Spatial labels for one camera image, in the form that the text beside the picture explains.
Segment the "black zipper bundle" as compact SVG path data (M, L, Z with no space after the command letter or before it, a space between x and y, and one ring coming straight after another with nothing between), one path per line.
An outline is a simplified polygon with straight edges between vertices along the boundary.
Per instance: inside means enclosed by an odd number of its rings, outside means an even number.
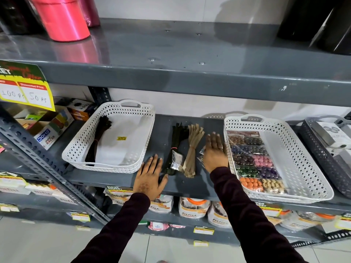
M95 163L99 141L101 140L105 131L110 129L111 126L112 121L110 121L107 115L100 116L95 130L94 139L87 152L85 162Z

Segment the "black ribbon roll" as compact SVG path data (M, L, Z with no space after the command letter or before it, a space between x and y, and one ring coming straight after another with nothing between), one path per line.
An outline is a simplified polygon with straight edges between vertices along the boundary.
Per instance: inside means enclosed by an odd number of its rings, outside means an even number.
M285 14L277 36L293 41L312 41L323 51L351 55L351 0L295 0Z
M0 28L7 35L34 35L44 32L29 0L0 0Z

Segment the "person's left hand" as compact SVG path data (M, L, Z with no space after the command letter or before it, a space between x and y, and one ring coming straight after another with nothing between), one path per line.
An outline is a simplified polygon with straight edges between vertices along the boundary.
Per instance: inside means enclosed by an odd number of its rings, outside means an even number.
M141 193L146 195L150 201L154 201L162 191L158 191L158 185L161 181L160 172L163 165L163 159L159 159L159 174L151 174L151 162L154 156L151 156L146 162L144 166L143 179L134 180L133 186L133 194Z

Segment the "person's right forearm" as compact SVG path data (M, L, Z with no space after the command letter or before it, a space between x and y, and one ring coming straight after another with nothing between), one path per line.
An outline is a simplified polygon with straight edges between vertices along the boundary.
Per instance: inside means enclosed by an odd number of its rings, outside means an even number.
M210 179L247 263L308 263L249 199L228 167L213 169Z

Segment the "white perforated plastic basket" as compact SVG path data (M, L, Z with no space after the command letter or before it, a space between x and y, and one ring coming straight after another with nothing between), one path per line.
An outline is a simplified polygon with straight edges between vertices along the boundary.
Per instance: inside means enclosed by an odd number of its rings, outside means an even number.
M100 116L112 126L99 141L95 163L85 162ZM105 102L92 114L62 152L62 159L77 169L134 173L142 165L156 117L153 105L135 100ZM126 141L117 141L126 136Z
M326 177L286 122L258 114L229 116L224 119L229 166L239 179L234 168L227 130L258 131L288 190L285 195L271 195L255 193L242 186L250 198L297 204L312 204L334 198L334 190Z

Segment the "yellow price sign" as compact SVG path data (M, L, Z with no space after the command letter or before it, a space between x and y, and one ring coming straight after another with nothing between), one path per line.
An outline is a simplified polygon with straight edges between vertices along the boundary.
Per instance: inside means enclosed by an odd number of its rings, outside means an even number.
M49 84L35 64L0 60L0 99L55 111Z

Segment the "black cardboard box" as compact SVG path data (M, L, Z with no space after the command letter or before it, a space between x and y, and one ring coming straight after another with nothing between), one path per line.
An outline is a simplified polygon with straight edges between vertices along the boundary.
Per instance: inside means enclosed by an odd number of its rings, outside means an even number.
M72 99L66 107L75 120L86 122L97 110L98 105L94 102Z

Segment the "person's right hand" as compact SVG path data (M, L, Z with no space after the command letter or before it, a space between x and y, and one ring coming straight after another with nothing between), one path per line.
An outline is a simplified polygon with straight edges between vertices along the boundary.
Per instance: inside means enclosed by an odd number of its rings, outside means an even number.
M205 146L208 150L208 168L205 168L208 173L213 172L219 167L228 167L229 160L222 151L222 138L220 134L217 134L217 150L212 149L211 146L211 134L208 134L205 138Z

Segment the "beige zipper bundle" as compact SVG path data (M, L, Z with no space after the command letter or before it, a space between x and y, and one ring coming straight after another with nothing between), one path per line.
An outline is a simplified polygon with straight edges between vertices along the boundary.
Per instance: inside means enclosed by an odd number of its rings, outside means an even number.
M182 166L183 173L187 178L195 177L195 155L196 148L204 136L205 132L203 127L200 127L199 124L192 124L188 126L189 128L189 137L188 144L189 149L187 156L185 158L184 164Z

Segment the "clear plastic packet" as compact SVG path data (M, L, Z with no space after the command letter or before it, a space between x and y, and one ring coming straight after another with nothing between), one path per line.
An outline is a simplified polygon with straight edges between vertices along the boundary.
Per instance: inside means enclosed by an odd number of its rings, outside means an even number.
M206 146L204 146L200 152L199 152L199 157L197 157L197 159L200 161L201 165L203 166L203 168L205 167L204 166L204 163L203 163L203 157L204 157L204 151L206 149Z

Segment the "packet of coloured buttons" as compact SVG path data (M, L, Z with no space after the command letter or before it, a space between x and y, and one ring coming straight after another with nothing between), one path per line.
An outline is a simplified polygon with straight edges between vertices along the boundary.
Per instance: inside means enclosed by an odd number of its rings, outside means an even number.
M226 131L234 168L242 186L255 193L288 194L258 131Z

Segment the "dark pink ribbon roll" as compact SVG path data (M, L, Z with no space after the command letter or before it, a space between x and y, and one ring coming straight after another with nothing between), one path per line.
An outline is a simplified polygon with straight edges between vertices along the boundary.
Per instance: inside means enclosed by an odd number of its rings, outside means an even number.
M78 0L87 26L100 26L98 10L94 0Z

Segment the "grey perforated plastic basket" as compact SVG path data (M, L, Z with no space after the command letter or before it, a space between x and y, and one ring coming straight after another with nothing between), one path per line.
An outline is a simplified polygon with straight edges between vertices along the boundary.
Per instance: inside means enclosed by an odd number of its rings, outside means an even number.
M343 196L351 199L351 163L348 164L341 155L332 156L322 137L312 127L314 123L325 118L337 119L342 126L346 123L351 124L350 120L336 115L307 117L302 122L298 133L328 180Z

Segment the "person's left forearm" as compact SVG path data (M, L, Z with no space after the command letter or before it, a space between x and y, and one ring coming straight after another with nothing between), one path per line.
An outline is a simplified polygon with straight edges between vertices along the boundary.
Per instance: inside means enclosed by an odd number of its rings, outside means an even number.
M118 263L150 203L147 195L132 194L120 212L91 239L71 263Z

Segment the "white product box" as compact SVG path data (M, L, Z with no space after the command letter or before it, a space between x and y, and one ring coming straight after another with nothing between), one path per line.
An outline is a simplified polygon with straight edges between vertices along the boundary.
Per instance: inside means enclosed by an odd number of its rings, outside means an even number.
M351 137L335 123L313 122L311 128L323 140L327 151L336 157L339 155L343 161L351 166Z

